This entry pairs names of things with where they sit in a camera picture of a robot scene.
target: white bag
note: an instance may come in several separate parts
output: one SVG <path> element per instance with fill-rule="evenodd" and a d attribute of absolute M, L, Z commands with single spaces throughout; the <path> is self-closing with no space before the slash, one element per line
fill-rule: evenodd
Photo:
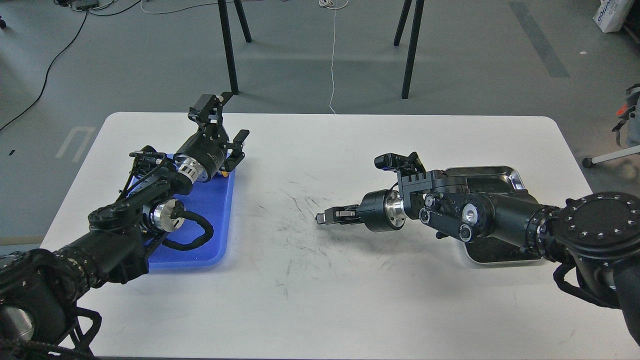
<path fill-rule="evenodd" d="M 593 17 L 603 33 L 612 33 L 622 28 L 634 0 L 600 0 L 602 4 Z"/>

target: black cable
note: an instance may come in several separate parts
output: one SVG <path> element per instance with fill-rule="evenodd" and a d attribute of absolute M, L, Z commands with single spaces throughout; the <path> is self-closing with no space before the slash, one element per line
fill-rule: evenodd
<path fill-rule="evenodd" d="M 207 241 L 211 240 L 211 238 L 213 237 L 213 226 L 202 215 L 198 215 L 196 213 L 192 213 L 191 211 L 184 210 L 184 211 L 176 212 L 176 214 L 172 215 L 172 218 L 185 218 L 187 220 L 195 221 L 204 230 L 204 234 L 200 235 L 199 237 L 197 237 L 195 240 L 193 240 L 188 244 L 181 244 L 173 240 L 164 239 L 164 241 L 162 242 L 162 245 L 170 249 L 179 250 L 179 251 L 193 250 L 206 244 Z"/>
<path fill-rule="evenodd" d="M 136 6 L 137 4 L 140 4 L 140 1 L 142 1 L 142 0 L 138 0 L 133 5 L 131 5 L 130 7 L 126 8 L 124 10 L 121 10 L 119 12 L 116 12 L 116 13 L 92 13 L 92 12 L 89 12 L 89 11 L 87 11 L 87 12 L 90 13 L 91 15 L 95 15 L 95 16 L 114 16 L 114 15 L 118 15 L 119 13 L 124 13 L 125 11 L 131 9 L 132 7 Z"/>
<path fill-rule="evenodd" d="M 136 166 L 138 165 L 138 158 L 133 159 L 133 165 L 131 165 L 131 171 L 129 172 L 129 177 L 127 178 L 127 182 L 124 183 L 124 187 L 120 190 L 120 196 L 118 196 L 118 200 L 124 199 L 127 196 L 127 189 L 129 189 L 129 184 L 131 184 L 131 180 L 133 180 L 133 173 L 136 170 Z"/>
<path fill-rule="evenodd" d="M 77 350 L 72 350 L 70 348 L 59 347 L 57 345 L 41 343 L 39 341 L 24 341 L 24 340 L 6 340 L 0 338 L 0 345 L 4 346 L 13 346 L 14 348 L 20 349 L 30 349 L 39 352 L 44 352 L 44 354 L 48 354 L 49 352 L 57 352 L 59 354 L 75 356 L 78 359 L 85 360 L 98 360 L 97 357 L 87 354 L 86 352 L 80 352 Z"/>
<path fill-rule="evenodd" d="M 51 67 L 53 66 L 53 63 L 56 61 L 56 59 L 62 55 L 62 53 L 65 52 L 65 50 L 67 50 L 71 44 L 74 43 L 74 41 L 76 41 L 76 39 L 78 38 L 78 35 L 80 35 L 80 31 L 82 30 L 84 23 L 86 22 L 86 14 L 84 15 L 84 20 L 82 20 L 82 24 L 80 25 L 80 28 L 78 29 L 78 32 L 76 33 L 76 35 L 74 36 L 74 38 L 71 40 L 71 42 L 69 43 L 69 45 L 65 46 L 64 49 L 62 49 L 62 51 L 60 51 L 55 58 L 53 58 L 53 60 L 51 60 L 51 63 L 49 64 L 49 67 L 47 68 L 47 72 L 45 73 L 44 76 L 44 84 L 42 84 L 42 90 L 40 91 L 40 95 L 38 95 L 38 98 L 31 104 L 29 105 L 28 108 L 26 108 L 23 112 L 20 113 L 20 115 L 14 117 L 13 119 L 11 119 L 11 121 L 7 122 L 5 125 L 3 125 L 2 127 L 0 127 L 0 131 L 4 130 L 9 124 L 11 124 L 12 122 L 16 121 L 19 117 L 22 116 L 22 114 L 24 114 L 25 112 L 29 111 L 29 109 L 31 109 L 33 107 L 33 105 L 36 104 L 36 102 L 38 102 L 38 100 L 40 100 L 40 98 L 42 97 L 42 94 L 44 93 L 44 88 L 47 86 L 47 79 L 49 78 L 49 71 L 51 70 Z"/>
<path fill-rule="evenodd" d="M 163 167 L 168 158 L 166 157 L 165 153 L 162 153 L 162 155 L 163 156 L 162 156 L 162 160 L 160 161 L 160 163 L 158 165 L 156 165 L 156 167 L 151 169 L 150 172 L 147 172 L 143 177 L 139 178 L 138 181 L 136 181 L 128 189 L 126 189 L 124 192 L 122 192 L 122 194 L 120 194 L 118 199 L 127 197 L 129 195 L 129 193 L 131 193 L 131 190 L 135 189 L 136 186 L 140 185 L 144 180 L 147 180 L 151 175 L 155 174 L 161 167 Z"/>

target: caster wheel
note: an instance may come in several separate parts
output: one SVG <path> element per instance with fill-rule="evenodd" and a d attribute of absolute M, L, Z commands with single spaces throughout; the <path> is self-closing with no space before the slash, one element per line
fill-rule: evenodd
<path fill-rule="evenodd" d="M 582 159 L 582 166 L 585 168 L 591 168 L 594 167 L 595 164 L 591 161 L 591 158 L 584 158 Z"/>

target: white table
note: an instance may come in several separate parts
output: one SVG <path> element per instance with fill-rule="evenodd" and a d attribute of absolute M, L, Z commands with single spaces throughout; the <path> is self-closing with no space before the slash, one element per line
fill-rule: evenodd
<path fill-rule="evenodd" d="M 228 250 L 210 268 L 154 270 L 107 284 L 79 305 L 104 318 L 99 356 L 339 359 L 637 359 L 622 313 L 558 290 L 554 264 L 485 268 L 418 221 L 396 232 L 315 224 L 395 174 L 386 152 L 427 169 L 508 165 L 540 201 L 590 193 L 544 117 L 226 114 L 241 128 Z M 83 235 L 115 200 L 143 145 L 174 152 L 195 132 L 180 113 L 111 115 L 43 247 Z"/>

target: white cable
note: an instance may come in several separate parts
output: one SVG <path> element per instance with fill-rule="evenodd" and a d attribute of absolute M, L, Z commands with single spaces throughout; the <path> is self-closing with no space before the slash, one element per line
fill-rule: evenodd
<path fill-rule="evenodd" d="M 173 10 L 170 12 L 159 12 L 159 13 L 152 13 L 152 12 L 148 12 L 145 10 L 145 8 L 142 6 L 142 3 L 144 3 L 146 0 L 142 0 L 140 1 L 140 8 L 142 9 L 142 11 L 144 11 L 145 13 L 151 14 L 151 15 L 164 15 L 166 13 L 177 13 L 177 12 L 181 12 L 183 10 L 187 10 L 187 9 L 192 9 L 192 8 L 197 8 L 198 6 L 206 6 L 206 5 L 215 5 L 218 4 L 218 2 L 215 3 L 206 3 L 206 4 L 200 4 L 200 5 L 193 5 L 193 6 L 189 6 L 188 8 L 183 8 L 180 10 Z M 228 3 L 233 3 L 233 0 L 227 0 Z"/>
<path fill-rule="evenodd" d="M 347 0 L 346 3 L 344 3 L 344 5 L 340 6 L 339 8 L 337 8 L 335 6 L 335 3 L 332 0 L 318 0 L 318 5 L 320 5 L 321 8 L 325 8 L 325 9 L 329 9 L 329 10 L 340 10 L 343 9 L 345 6 L 347 6 L 347 4 L 349 3 L 349 0 Z M 336 11 L 333 12 L 333 49 L 331 50 L 331 84 L 332 84 L 332 90 L 331 90 L 331 99 L 329 100 L 329 109 L 331 109 L 331 111 L 333 111 L 334 115 L 337 115 L 335 110 L 333 109 L 333 107 L 331 106 L 331 103 L 333 102 L 333 95 L 335 94 L 335 80 L 333 78 L 333 63 L 335 62 L 335 15 L 336 15 Z"/>
<path fill-rule="evenodd" d="M 334 115 L 338 115 L 335 113 L 335 110 L 331 107 L 331 103 L 333 102 L 333 94 L 335 93 L 335 80 L 333 80 L 333 61 L 334 61 L 333 57 L 335 56 L 335 14 L 336 13 L 337 12 L 333 12 L 333 49 L 331 50 L 331 84 L 333 86 L 333 90 L 331 91 L 331 99 L 329 100 L 329 109 L 333 111 Z"/>
<path fill-rule="evenodd" d="M 321 8 L 325 8 L 329 10 L 340 10 L 345 6 L 347 6 L 348 3 L 349 3 L 349 0 L 347 0 L 347 2 L 344 3 L 344 5 L 340 6 L 339 8 L 336 8 L 335 3 L 332 0 L 318 0 L 318 5 L 320 5 Z"/>

